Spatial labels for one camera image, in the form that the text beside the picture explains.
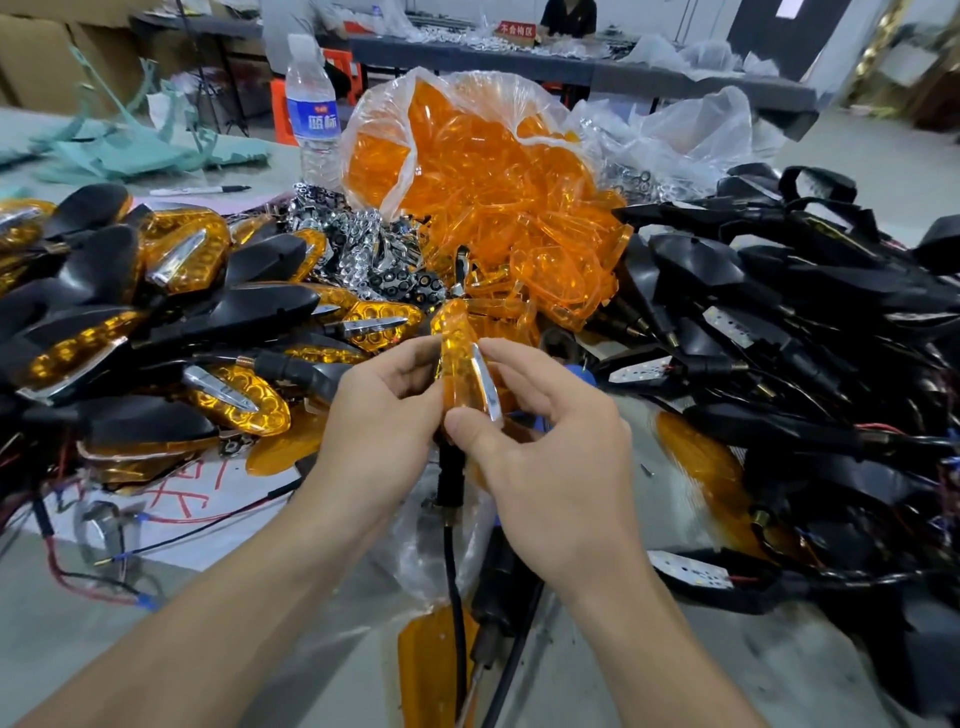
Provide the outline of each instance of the bottle label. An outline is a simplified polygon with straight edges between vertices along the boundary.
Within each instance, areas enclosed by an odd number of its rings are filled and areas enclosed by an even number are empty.
[[[287,99],[294,136],[304,139],[336,139],[340,117],[335,101],[294,101]]]

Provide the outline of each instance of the left hand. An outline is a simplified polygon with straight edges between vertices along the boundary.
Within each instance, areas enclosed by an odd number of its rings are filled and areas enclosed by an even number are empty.
[[[318,500],[326,525],[371,544],[426,467],[444,415],[443,385],[431,385],[439,356],[440,337],[423,336],[347,372],[295,500]]]

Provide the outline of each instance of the bottle cap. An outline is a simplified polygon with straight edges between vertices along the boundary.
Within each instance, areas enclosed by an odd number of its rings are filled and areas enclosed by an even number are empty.
[[[320,46],[313,36],[291,33],[287,36],[287,43],[290,45],[290,55],[299,61],[312,61],[320,51]]]

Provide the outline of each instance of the forearm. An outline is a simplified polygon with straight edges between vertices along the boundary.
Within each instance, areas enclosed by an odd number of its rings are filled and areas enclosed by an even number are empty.
[[[295,502],[21,722],[231,726],[356,551],[337,524],[304,528]]]
[[[766,725],[706,653],[642,555],[572,600],[624,726]]]

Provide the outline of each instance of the orange stool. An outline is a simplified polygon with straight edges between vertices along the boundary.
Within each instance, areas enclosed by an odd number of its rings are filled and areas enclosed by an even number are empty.
[[[350,77],[350,91],[347,94],[347,100],[356,106],[364,90],[366,90],[363,87],[363,71],[359,63],[353,62],[353,54],[350,51],[334,51],[329,48],[324,48],[323,51],[324,58],[330,65],[339,68]]]
[[[270,97],[274,107],[274,134],[277,144],[297,146],[294,128],[290,125],[290,110],[287,109],[287,87],[284,79],[270,81]]]

